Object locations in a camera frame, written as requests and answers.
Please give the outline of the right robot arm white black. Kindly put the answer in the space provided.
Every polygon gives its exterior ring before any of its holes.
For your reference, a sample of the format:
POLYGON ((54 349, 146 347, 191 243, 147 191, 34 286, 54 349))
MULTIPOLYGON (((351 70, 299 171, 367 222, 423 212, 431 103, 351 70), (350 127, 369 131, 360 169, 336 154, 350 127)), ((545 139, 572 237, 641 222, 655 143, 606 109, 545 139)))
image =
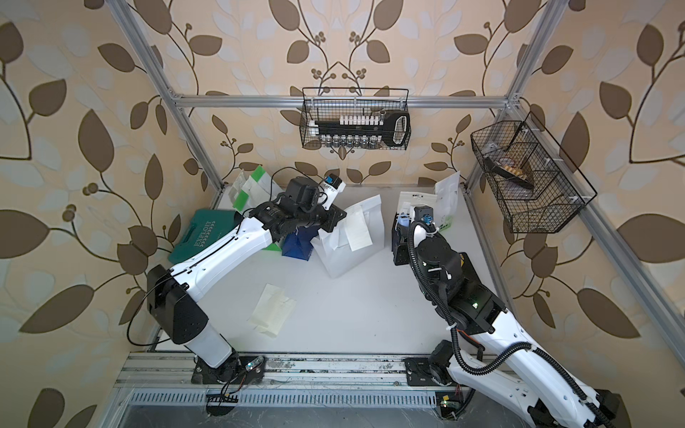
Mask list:
POLYGON ((397 215, 392 244, 451 336, 424 364, 434 383, 480 392, 531 427, 614 426, 619 396, 582 383, 528 335, 467 255, 451 248, 432 208, 397 215))

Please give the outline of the white bag back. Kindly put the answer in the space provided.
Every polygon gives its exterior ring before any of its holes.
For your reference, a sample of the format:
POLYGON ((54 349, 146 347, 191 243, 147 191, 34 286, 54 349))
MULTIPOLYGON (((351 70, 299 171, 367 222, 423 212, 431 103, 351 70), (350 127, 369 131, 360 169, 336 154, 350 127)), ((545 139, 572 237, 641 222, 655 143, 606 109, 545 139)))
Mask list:
POLYGON ((311 241, 331 278, 344 275, 385 248, 380 195, 351 205, 345 212, 346 218, 332 233, 321 229, 311 241))

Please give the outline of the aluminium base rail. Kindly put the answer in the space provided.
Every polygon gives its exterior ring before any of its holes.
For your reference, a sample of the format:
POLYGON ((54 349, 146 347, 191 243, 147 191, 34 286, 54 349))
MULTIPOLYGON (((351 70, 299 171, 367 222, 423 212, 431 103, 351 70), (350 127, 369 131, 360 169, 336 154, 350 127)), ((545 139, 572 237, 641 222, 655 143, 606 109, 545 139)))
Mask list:
MULTIPOLYGON (((323 390, 452 391, 418 374, 409 374, 404 360, 421 354, 266 353, 265 362, 248 376, 237 377, 237 388, 323 390)), ((209 388, 212 382, 196 367, 189 352, 133 352, 114 385, 118 388, 209 388)))

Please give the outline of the green white cool tea bag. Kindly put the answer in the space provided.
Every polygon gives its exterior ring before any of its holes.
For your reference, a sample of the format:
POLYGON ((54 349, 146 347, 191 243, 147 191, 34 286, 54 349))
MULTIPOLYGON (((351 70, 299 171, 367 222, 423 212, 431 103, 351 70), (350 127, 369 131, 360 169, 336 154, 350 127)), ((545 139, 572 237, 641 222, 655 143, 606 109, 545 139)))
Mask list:
POLYGON ((235 227, 237 233, 235 243, 240 244, 240 255, 252 256, 274 242, 274 238, 266 226, 267 220, 261 219, 260 226, 258 226, 257 218, 260 214, 266 213, 266 209, 260 209, 260 205, 269 202, 272 196, 280 191, 280 187, 272 183, 271 176, 263 167, 258 167, 246 176, 248 178, 243 186, 243 192, 248 198, 245 201, 244 210, 239 212, 233 208, 243 216, 243 219, 235 227))

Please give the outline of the object in right basket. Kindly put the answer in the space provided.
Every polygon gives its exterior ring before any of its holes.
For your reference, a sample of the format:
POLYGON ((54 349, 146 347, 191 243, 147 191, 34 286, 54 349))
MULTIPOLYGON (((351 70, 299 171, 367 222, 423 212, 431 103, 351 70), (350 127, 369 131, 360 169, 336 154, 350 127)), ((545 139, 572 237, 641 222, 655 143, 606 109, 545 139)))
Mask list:
POLYGON ((504 180, 518 185, 527 190, 534 189, 534 183, 528 178, 526 173, 522 169, 517 169, 492 159, 491 157, 485 157, 484 159, 485 168, 492 174, 503 178, 504 180))

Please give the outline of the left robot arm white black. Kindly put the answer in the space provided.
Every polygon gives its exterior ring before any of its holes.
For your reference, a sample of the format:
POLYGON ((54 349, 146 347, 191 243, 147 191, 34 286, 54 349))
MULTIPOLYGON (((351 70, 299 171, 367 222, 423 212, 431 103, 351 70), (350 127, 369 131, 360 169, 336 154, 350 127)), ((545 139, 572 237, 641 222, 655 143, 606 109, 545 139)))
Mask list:
POLYGON ((212 326, 199 301, 242 262, 298 228, 334 231, 346 217, 335 205, 345 188, 335 174, 319 182, 307 176, 291 179, 285 191, 247 210, 232 231, 208 248, 170 269, 151 269, 144 296, 148 312, 171 342, 192 351, 205 367, 227 371, 237 352, 212 326))

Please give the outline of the black socket set holder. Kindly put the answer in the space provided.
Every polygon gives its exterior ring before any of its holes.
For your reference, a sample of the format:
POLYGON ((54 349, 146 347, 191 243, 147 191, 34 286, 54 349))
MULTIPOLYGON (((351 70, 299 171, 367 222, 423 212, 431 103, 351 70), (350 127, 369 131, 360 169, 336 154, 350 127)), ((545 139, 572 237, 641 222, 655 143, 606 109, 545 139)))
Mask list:
POLYGON ((411 133, 410 114, 405 111, 381 111, 369 115, 341 115, 333 119, 312 119, 309 129, 324 141, 359 146, 401 147, 411 133))

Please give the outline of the green plastic tool case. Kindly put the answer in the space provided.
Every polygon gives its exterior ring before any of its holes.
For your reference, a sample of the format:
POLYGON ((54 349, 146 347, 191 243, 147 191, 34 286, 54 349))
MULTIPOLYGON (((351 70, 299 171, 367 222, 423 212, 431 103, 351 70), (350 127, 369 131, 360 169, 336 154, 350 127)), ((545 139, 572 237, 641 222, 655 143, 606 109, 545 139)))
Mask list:
POLYGON ((243 216, 235 210, 198 210, 168 256, 168 261, 175 265, 198 255, 231 232, 242 219, 243 216))

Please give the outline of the blue takeaway bag white handles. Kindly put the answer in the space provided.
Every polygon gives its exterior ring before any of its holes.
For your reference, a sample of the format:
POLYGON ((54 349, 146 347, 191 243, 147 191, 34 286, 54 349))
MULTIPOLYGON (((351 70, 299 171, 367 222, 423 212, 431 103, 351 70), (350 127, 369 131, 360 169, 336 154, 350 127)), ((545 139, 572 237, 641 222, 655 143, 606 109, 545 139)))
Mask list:
POLYGON ((285 257, 308 261, 313 253, 311 241, 319 235, 318 226, 302 226, 290 233, 281 244, 281 253, 285 257))

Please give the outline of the white green bag right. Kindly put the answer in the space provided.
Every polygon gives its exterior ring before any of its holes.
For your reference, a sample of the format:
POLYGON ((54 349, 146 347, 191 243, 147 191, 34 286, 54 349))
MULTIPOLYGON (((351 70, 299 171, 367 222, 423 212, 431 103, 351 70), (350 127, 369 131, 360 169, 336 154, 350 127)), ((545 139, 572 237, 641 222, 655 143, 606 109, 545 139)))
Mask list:
POLYGON ((438 181, 435 184, 435 225, 440 230, 449 228, 456 215, 458 208, 458 195, 460 194, 460 173, 455 172, 451 176, 438 181))

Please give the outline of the small dark navy bag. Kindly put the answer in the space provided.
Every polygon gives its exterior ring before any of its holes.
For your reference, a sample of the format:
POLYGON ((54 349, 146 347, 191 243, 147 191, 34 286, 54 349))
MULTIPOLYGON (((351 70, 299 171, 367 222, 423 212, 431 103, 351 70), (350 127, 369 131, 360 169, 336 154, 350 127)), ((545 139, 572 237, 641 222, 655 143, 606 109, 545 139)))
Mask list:
POLYGON ((228 192, 231 206, 239 212, 244 210, 245 201, 248 198, 248 196, 243 192, 243 186, 245 185, 247 178, 248 176, 246 176, 245 172, 241 170, 240 174, 237 176, 228 192))

